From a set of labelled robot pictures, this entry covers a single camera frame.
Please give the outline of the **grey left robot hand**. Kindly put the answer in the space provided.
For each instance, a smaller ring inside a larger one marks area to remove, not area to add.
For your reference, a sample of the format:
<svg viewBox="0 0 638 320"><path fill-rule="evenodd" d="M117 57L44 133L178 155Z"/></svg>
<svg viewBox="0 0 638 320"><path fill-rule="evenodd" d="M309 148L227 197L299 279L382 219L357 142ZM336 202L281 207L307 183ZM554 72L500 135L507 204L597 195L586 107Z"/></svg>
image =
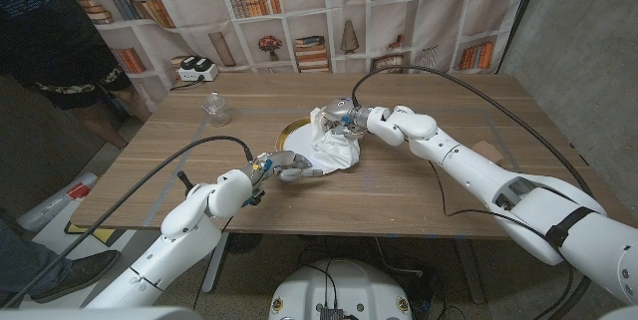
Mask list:
<svg viewBox="0 0 638 320"><path fill-rule="evenodd" d="M254 189L277 176L284 182L293 182L302 177L315 177L323 174L322 169L313 168L309 159L293 151L263 153L247 167L247 175Z"/></svg>

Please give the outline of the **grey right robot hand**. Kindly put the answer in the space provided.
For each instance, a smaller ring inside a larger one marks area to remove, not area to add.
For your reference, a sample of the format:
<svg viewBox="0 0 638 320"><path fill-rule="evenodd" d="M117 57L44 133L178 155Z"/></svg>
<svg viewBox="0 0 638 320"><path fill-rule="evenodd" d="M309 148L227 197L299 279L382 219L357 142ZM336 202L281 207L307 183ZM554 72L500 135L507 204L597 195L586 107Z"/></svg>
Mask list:
<svg viewBox="0 0 638 320"><path fill-rule="evenodd" d="M355 106L351 99L338 99L322 109L320 127L333 135L357 138L368 131L370 112L369 108Z"/></svg>

